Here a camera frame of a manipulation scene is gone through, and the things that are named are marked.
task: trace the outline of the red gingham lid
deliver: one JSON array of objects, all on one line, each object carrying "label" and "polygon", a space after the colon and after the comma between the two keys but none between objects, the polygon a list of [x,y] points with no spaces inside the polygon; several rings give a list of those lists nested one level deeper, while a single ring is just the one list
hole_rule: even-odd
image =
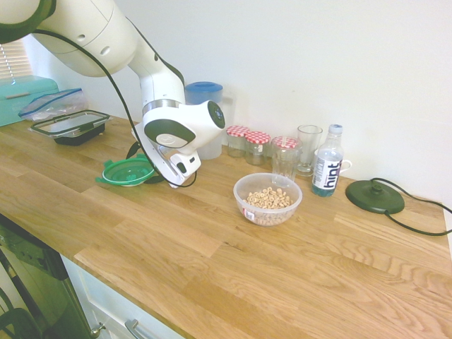
[{"label": "red gingham lid", "polygon": [[273,143],[275,143],[275,145],[277,145],[277,147],[279,148],[295,148],[299,141],[296,138],[292,138],[290,136],[277,136],[276,138],[273,139],[272,141]]},{"label": "red gingham lid", "polygon": [[264,132],[249,131],[245,133],[245,139],[250,143],[267,143],[270,141],[270,136]]},{"label": "red gingham lid", "polygon": [[226,130],[226,133],[228,136],[238,136],[238,137],[242,137],[245,136],[245,133],[249,131],[248,127],[244,127],[244,126],[231,126],[228,127]]}]

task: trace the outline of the green plastic lid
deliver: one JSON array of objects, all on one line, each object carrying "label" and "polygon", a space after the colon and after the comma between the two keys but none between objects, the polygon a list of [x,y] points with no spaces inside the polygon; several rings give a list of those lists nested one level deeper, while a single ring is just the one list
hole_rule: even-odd
[{"label": "green plastic lid", "polygon": [[363,210],[373,213],[399,213],[405,202],[395,189],[372,180],[353,182],[345,190],[348,200]]},{"label": "green plastic lid", "polygon": [[136,186],[154,174],[154,169],[144,154],[118,162],[108,160],[104,166],[102,178],[96,178],[96,181],[112,185]]}]

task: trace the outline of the dishwasher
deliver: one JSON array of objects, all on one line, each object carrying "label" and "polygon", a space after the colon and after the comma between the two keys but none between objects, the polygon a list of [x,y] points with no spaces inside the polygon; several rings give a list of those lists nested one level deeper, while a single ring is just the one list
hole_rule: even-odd
[{"label": "dishwasher", "polygon": [[[90,328],[59,253],[2,214],[0,263],[0,314],[11,307],[23,309],[39,328],[36,338],[99,336],[104,326]],[[0,338],[14,338],[10,326],[3,333],[6,337],[1,332]]]}]

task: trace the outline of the power cord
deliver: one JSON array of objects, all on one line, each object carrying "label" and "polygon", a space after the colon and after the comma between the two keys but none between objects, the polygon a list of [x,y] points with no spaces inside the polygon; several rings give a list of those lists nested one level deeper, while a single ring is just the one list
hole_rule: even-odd
[{"label": "power cord", "polygon": [[154,171],[155,171],[156,173],[158,173],[159,175],[161,175],[161,176],[163,177],[163,179],[164,179],[168,184],[171,184],[171,185],[176,186],[176,187],[181,187],[181,188],[184,189],[184,188],[186,188],[186,187],[190,187],[191,185],[193,185],[193,184],[195,183],[196,178],[197,178],[198,171],[195,171],[194,178],[193,178],[193,180],[192,180],[192,182],[191,182],[190,184],[188,184],[188,185],[179,185],[179,184],[175,184],[174,182],[171,182],[170,180],[166,179],[166,178],[160,173],[160,171],[155,167],[155,165],[153,164],[152,160],[149,158],[149,155],[148,155],[147,152],[145,151],[145,149],[144,149],[144,147],[143,147],[143,144],[141,143],[141,140],[140,140],[140,137],[138,136],[138,133],[137,133],[136,128],[135,128],[135,125],[133,124],[133,120],[132,120],[132,117],[131,117],[129,108],[128,108],[128,106],[127,106],[126,100],[125,100],[124,97],[122,96],[121,91],[119,90],[119,88],[118,88],[116,82],[114,81],[112,75],[110,74],[110,72],[104,67],[104,65],[103,65],[99,60],[97,60],[97,58],[96,58],[95,56],[93,56],[90,52],[88,52],[86,49],[84,49],[83,47],[79,46],[78,44],[76,44],[76,43],[73,42],[72,40],[70,40],[70,39],[68,39],[67,37],[64,37],[63,35],[60,35],[60,34],[58,34],[58,33],[50,32],[50,31],[48,31],[48,30],[39,30],[39,29],[38,29],[38,30],[35,30],[35,31],[33,32],[33,34],[49,35],[50,37],[55,37],[55,38],[57,38],[57,39],[60,39],[60,40],[62,40],[62,41],[64,41],[64,42],[70,44],[71,46],[75,47],[75,48],[78,49],[80,52],[84,53],[84,55],[86,55],[86,56],[89,57],[91,60],[93,60],[93,61],[94,61],[94,62],[95,62],[95,63],[103,70],[103,72],[105,73],[105,75],[106,75],[106,76],[108,77],[108,79],[110,80],[110,83],[113,85],[114,90],[116,91],[116,93],[117,93],[119,99],[121,100],[122,105],[124,106],[124,110],[126,111],[127,118],[129,119],[129,123],[130,123],[130,125],[132,126],[132,130],[133,130],[133,133],[134,133],[135,136],[136,136],[136,139],[137,139],[137,141],[138,141],[138,144],[140,145],[141,149],[143,150],[144,155],[145,155],[146,158],[148,159],[148,161],[149,161],[150,165],[152,166],[152,168],[154,169]]},{"label": "power cord", "polygon": [[[442,203],[438,203],[436,201],[431,201],[431,200],[425,200],[425,199],[421,199],[421,198],[416,198],[415,196],[412,196],[411,194],[409,194],[406,190],[402,189],[402,187],[394,184],[393,182],[390,182],[389,180],[382,179],[382,178],[373,178],[373,179],[370,179],[370,181],[371,182],[373,182],[373,181],[386,182],[387,184],[390,184],[391,186],[394,186],[395,188],[401,190],[403,193],[405,193],[407,196],[409,196],[412,199],[415,199],[415,200],[418,200],[418,201],[422,201],[424,203],[432,203],[434,205],[437,205],[437,206],[443,208],[444,210],[447,210],[449,213],[452,213],[452,210],[449,207],[446,207],[445,205],[443,205]],[[410,231],[413,231],[413,232],[416,232],[416,233],[420,233],[420,234],[423,234],[423,235],[429,235],[430,237],[441,237],[443,235],[448,235],[449,233],[452,232],[452,230],[445,231],[445,232],[440,232],[440,233],[425,232],[425,231],[418,230],[416,228],[410,227],[408,225],[405,225],[405,224],[401,223],[400,221],[397,221],[396,219],[391,217],[391,214],[389,213],[388,210],[384,211],[384,215],[386,217],[388,217],[389,219],[391,219],[392,221],[394,221],[396,224],[406,228],[407,230],[410,230]]]}]

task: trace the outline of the label on bowl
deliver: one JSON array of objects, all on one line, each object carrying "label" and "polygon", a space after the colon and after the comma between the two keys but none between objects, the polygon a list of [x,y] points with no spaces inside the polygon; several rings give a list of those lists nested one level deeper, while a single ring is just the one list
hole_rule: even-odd
[{"label": "label on bowl", "polygon": [[245,216],[246,219],[254,221],[254,213],[252,213],[246,209],[243,209],[243,215]]}]

